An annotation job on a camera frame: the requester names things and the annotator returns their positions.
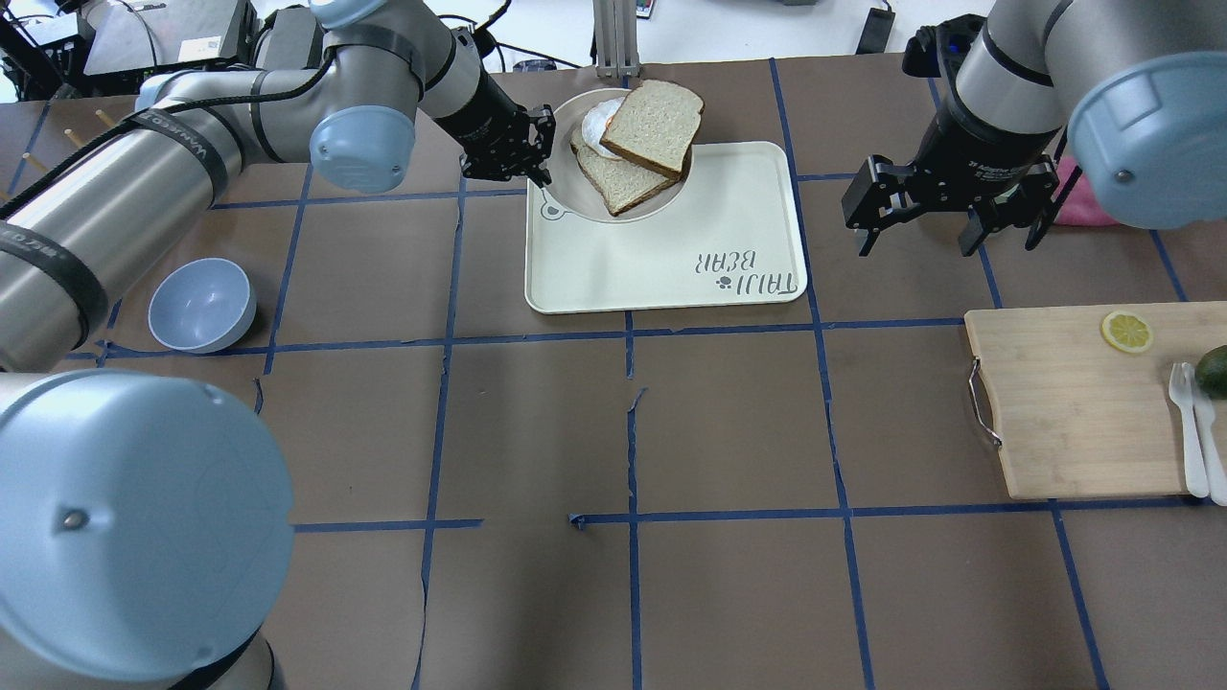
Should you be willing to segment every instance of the metal handle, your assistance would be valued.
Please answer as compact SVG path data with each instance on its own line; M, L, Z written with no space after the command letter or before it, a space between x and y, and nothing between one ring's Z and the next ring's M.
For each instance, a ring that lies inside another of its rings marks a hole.
M993 438L993 444L998 448L1001 447L1001 437L998 432L993 431L993 427L984 422L984 416L980 415L980 400L975 397L975 376L980 373L980 359L972 359L972 373L967 377L967 392L972 395L972 410L975 413L975 421L979 422L980 428L984 430Z

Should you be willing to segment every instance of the white label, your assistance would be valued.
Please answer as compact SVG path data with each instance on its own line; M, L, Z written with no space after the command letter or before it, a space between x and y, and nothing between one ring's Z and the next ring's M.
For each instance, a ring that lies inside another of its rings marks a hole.
M222 37L206 36L205 38L193 38L179 44L179 61L194 63L196 60L212 60L222 54Z

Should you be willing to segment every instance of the lemon slice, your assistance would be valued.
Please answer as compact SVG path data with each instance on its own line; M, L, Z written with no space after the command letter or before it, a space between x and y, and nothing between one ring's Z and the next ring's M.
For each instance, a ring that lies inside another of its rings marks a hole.
M1099 333L1108 345L1131 355L1140 355L1155 344L1155 330L1146 319L1121 309L1103 317Z

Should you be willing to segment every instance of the plastic cutlery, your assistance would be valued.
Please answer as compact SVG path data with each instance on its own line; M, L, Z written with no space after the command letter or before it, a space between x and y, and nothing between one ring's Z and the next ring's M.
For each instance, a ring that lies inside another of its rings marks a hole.
M1172 366L1172 377L1167 383L1167 397L1180 409L1180 424L1184 436L1184 486L1198 498L1210 495L1206 479L1206 464L1201 459L1201 443L1198 441L1198 425L1193 416L1193 386L1184 374L1184 362Z
M1193 416L1198 420L1198 438L1201 440L1201 459L1206 463L1206 478L1210 484L1210 498L1220 506L1227 506L1227 473L1223 471L1222 458L1218 457L1218 444L1215 443L1215 404L1198 387L1193 378L1193 365L1184 363L1184 376L1193 390Z

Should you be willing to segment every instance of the fried egg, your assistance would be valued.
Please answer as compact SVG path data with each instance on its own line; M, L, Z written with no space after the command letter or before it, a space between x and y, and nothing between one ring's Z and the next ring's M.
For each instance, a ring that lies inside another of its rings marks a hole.
M614 118L614 114L617 113L617 109L622 107L622 101L626 101L626 97L598 103L593 109L584 113L584 122L580 124L584 144L605 158L621 160L621 156L601 146L601 136L605 136L605 128L609 125L610 119Z

